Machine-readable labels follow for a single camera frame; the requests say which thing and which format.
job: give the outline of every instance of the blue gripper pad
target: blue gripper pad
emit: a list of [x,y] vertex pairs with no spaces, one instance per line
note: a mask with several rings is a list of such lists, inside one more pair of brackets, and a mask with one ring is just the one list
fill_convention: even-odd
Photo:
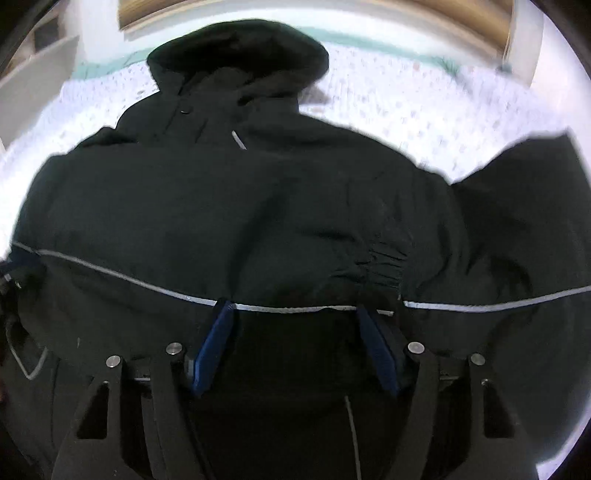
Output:
[[396,371],[396,362],[390,353],[388,345],[384,341],[371,315],[364,307],[359,306],[357,308],[357,318],[359,319],[361,338],[374,364],[379,383],[385,391],[395,397],[400,391],[400,385]]
[[211,386],[234,325],[234,305],[225,301],[194,362],[191,390],[200,397]]

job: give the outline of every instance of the reflective piping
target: reflective piping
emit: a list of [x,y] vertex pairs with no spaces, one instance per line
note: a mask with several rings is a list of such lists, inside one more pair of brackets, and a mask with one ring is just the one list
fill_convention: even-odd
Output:
[[[32,253],[37,253],[38,255],[44,257],[54,257],[60,258],[62,260],[66,260],[68,262],[75,263],[77,265],[81,265],[86,268],[90,268],[91,270],[95,270],[100,273],[104,273],[105,275],[110,275],[111,277],[119,278],[121,280],[128,281],[134,285],[139,287],[147,288],[148,290],[152,290],[163,295],[167,295],[169,297],[174,297],[175,299],[189,301],[191,303],[199,303],[202,305],[209,305],[214,306],[216,304],[216,300],[210,299],[202,299],[200,297],[193,297],[191,295],[185,295],[184,293],[179,293],[173,290],[168,290],[167,288],[158,287],[156,285],[152,285],[150,283],[138,280],[137,278],[130,277],[123,273],[117,272],[115,270],[111,270],[109,268],[101,267],[100,265],[95,265],[86,260],[82,260],[80,258],[71,257],[70,255],[63,254],[61,252],[54,252],[53,250],[33,250],[32,248],[23,245],[19,242],[13,242],[13,245],[20,247],[24,250],[27,250]],[[314,313],[319,312],[324,309],[331,309],[331,310],[339,310],[341,312],[349,312],[357,310],[357,307],[351,305],[326,305],[326,306],[318,306],[318,307],[286,307],[286,308],[279,308],[279,307],[262,307],[257,305],[245,305],[242,303],[235,304],[236,310],[245,310],[247,312],[263,312],[263,313]],[[381,315],[393,316],[394,312],[391,310],[378,310],[378,313]]]
[[[33,250],[31,247],[23,245],[20,242],[13,242],[13,245],[20,247],[24,250],[27,250],[32,253],[36,253],[38,255],[42,255],[45,257],[55,257],[61,258],[62,260],[67,260],[69,262],[82,265],[83,267],[90,268],[91,270],[96,270],[98,272],[104,273],[106,275],[110,275],[112,277],[120,278],[121,280],[128,281],[135,285],[138,285],[143,288],[147,288],[152,291],[156,291],[163,295],[168,295],[169,297],[174,297],[176,299],[189,301],[191,303],[200,303],[202,305],[209,305],[214,306],[216,304],[216,300],[210,299],[201,299],[199,297],[193,297],[191,295],[185,295],[184,293],[179,293],[173,290],[168,290],[167,288],[158,287],[156,285],[152,285],[150,283],[146,283],[141,280],[137,280],[136,278],[130,277],[123,273],[117,272],[115,270],[111,270],[109,268],[101,267],[100,265],[95,265],[86,260],[82,260],[80,258],[72,257],[70,255],[63,254],[61,252],[55,252],[53,250]],[[540,303],[545,303],[547,301],[561,299],[563,297],[570,297],[572,295],[578,295],[580,293],[587,293],[591,292],[591,286],[580,287],[580,288],[571,288],[570,290],[559,291],[556,293],[550,293],[548,295],[543,295],[541,297],[534,297],[533,299],[525,299],[525,300],[516,300],[516,301],[508,301],[506,303],[493,303],[489,305],[455,305],[455,304],[448,304],[448,303],[423,303],[423,302],[416,302],[416,301],[408,301],[404,300],[404,306],[409,309],[418,309],[418,310],[442,310],[445,312],[460,312],[460,313],[489,313],[489,312],[502,312],[504,310],[512,310],[518,309],[520,307],[528,307],[531,305],[538,305]],[[249,312],[263,312],[263,313],[314,313],[319,312],[324,309],[331,309],[331,310],[339,310],[341,312],[350,312],[357,310],[357,307],[353,305],[324,305],[318,307],[262,307],[257,305],[245,305],[242,303],[235,304],[236,310],[246,310]],[[392,310],[378,310],[380,315],[386,316],[393,316],[394,312]]]
[[45,360],[47,359],[47,354],[49,353],[49,351],[47,350],[47,347],[45,347],[33,371],[31,373],[27,372],[27,369],[23,365],[21,358],[18,356],[17,351],[14,349],[14,346],[12,345],[12,336],[10,335],[10,329],[15,323],[16,322],[13,319],[9,319],[6,322],[6,343],[8,344],[10,352],[12,353],[14,359],[17,361],[17,365],[20,367],[21,372],[25,376],[25,378],[27,380],[35,380],[39,376],[39,373],[41,373],[41,369],[45,364]]
[[447,303],[420,303],[416,301],[405,301],[404,305],[409,309],[421,310],[445,310],[447,312],[462,312],[462,313],[488,313],[488,312],[502,312],[503,310],[518,309],[520,307],[529,307],[531,305],[538,305],[547,301],[558,300],[580,293],[587,293],[591,291],[591,286],[571,288],[570,290],[558,291],[550,293],[541,297],[533,299],[508,301],[506,303],[496,303],[491,305],[452,305]]
[[351,408],[351,402],[349,401],[348,395],[345,395],[345,406],[347,407],[347,413],[349,414],[349,425],[351,427],[351,437],[353,439],[353,454],[355,455],[355,472],[357,473],[357,480],[362,480],[361,461],[359,460],[359,444],[357,442],[357,430],[355,430],[353,409]]
[[246,146],[244,145],[244,143],[242,143],[242,140],[240,140],[240,137],[238,137],[238,134],[234,130],[232,130],[232,136],[234,137],[234,140],[236,140],[238,146],[241,149],[246,150]]

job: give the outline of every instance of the wooden headboard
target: wooden headboard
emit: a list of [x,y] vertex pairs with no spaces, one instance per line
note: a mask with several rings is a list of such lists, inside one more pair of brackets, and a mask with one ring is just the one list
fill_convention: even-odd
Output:
[[[119,0],[119,27],[129,30],[154,18],[200,5],[226,0]],[[377,4],[414,7],[441,16],[503,52],[509,40],[514,0],[342,0],[356,5]]]

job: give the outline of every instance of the green trim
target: green trim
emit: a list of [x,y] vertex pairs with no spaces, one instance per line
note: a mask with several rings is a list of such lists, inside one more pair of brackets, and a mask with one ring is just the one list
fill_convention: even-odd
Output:
[[[454,78],[457,76],[458,70],[460,68],[456,62],[450,59],[429,55],[419,55],[417,53],[413,53],[412,51],[404,50],[403,48],[398,48],[387,43],[370,40],[368,38],[355,37],[354,35],[322,30],[321,28],[301,27],[298,28],[298,30],[311,36],[313,39],[319,42],[330,42],[336,43],[338,45],[344,45],[346,47],[363,48],[365,50],[378,51],[396,57],[417,60],[422,63],[435,65],[437,67],[441,67],[451,77]],[[145,60],[150,52],[152,52],[155,48],[156,47],[136,51],[131,55],[112,60],[109,63],[80,63],[72,73],[72,79],[87,80],[109,75],[113,72],[124,69],[129,65]]]

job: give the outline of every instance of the metal bolt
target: metal bolt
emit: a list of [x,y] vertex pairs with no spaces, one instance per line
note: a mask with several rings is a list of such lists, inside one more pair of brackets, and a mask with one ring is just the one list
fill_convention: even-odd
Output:
[[408,351],[420,355],[425,351],[425,346],[421,342],[410,342],[408,344]]
[[120,363],[121,357],[119,355],[111,355],[106,361],[107,367],[109,368],[115,368]]
[[169,343],[166,347],[166,353],[168,353],[169,355],[176,355],[177,353],[180,353],[182,349],[183,346],[180,343],[173,342]]
[[478,365],[479,367],[481,367],[482,365],[484,365],[486,363],[486,358],[484,358],[481,354],[479,353],[473,353],[470,356],[470,361],[474,364],[474,365]]

